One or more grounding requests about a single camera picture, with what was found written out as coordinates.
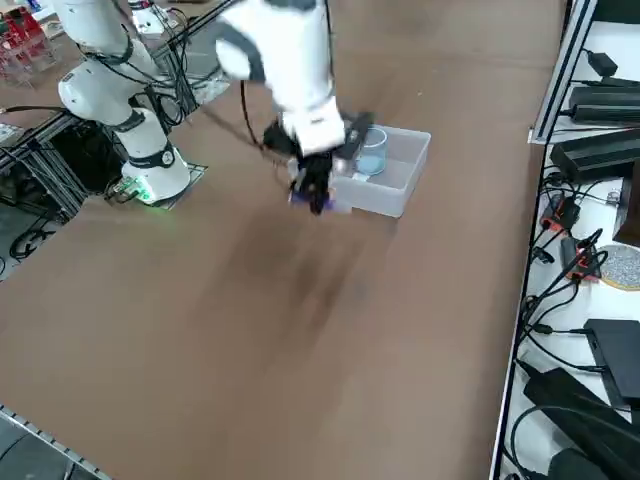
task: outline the brown mat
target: brown mat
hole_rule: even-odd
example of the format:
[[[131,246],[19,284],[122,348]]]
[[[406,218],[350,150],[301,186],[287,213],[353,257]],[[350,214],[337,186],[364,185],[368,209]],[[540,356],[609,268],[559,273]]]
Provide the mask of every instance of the brown mat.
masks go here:
[[[1,401],[120,480],[487,478],[560,3],[332,2],[342,105],[433,134],[405,216],[289,210],[199,112],[175,210],[88,202],[2,285]]]

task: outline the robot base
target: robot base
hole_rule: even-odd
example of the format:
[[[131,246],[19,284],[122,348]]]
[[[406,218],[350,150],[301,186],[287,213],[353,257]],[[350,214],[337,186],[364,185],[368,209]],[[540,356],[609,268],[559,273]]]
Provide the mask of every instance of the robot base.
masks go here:
[[[142,203],[153,205],[179,195],[189,186],[189,167],[176,148],[173,153],[175,161],[169,168],[138,168],[128,162],[122,167],[122,177],[130,183],[128,190],[137,190]]]

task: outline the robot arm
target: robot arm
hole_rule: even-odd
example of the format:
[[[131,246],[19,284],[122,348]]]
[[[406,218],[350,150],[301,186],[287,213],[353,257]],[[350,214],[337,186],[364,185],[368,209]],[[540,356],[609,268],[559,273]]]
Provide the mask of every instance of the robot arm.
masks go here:
[[[139,200],[154,204],[180,194],[190,182],[186,163],[156,115],[129,105],[148,77],[158,75],[145,46],[129,37],[109,0],[53,0],[53,6],[67,35],[93,52],[59,82],[64,105],[80,118],[112,128],[128,156],[124,183]]]
[[[345,141],[328,30],[323,0],[244,0],[218,20],[221,67],[271,90],[281,127],[304,157]]]
[[[153,1],[129,3],[135,4],[138,26],[164,23],[158,18],[164,12],[159,13]],[[129,155],[123,176],[135,179],[144,192],[143,202],[182,192],[190,180],[185,162],[154,113],[128,103],[143,91],[145,75],[158,73],[144,45],[129,38],[109,0],[53,4],[69,37],[97,54],[60,82],[65,106],[81,118],[114,129]],[[236,79],[262,83],[272,92],[279,125],[295,143],[303,172],[304,178],[294,185],[311,193],[312,211],[320,213],[328,198],[331,152],[345,141],[322,0],[241,0],[221,14],[218,28],[215,48],[221,67]]]

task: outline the plastic cup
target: plastic cup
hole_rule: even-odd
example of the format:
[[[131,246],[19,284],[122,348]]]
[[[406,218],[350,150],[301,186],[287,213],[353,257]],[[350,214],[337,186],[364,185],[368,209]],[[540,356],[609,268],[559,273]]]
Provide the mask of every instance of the plastic cup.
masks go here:
[[[371,127],[364,139],[356,169],[364,175],[377,175],[387,166],[387,132],[379,127]]]

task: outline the transparent box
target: transparent box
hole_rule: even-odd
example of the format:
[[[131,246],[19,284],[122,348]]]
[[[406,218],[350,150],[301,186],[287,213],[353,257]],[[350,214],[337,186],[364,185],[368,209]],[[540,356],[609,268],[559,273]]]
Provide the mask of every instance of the transparent box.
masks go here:
[[[388,134],[387,165],[378,175],[358,173],[355,160],[334,173],[336,203],[399,218],[427,163],[431,134],[379,126]]]

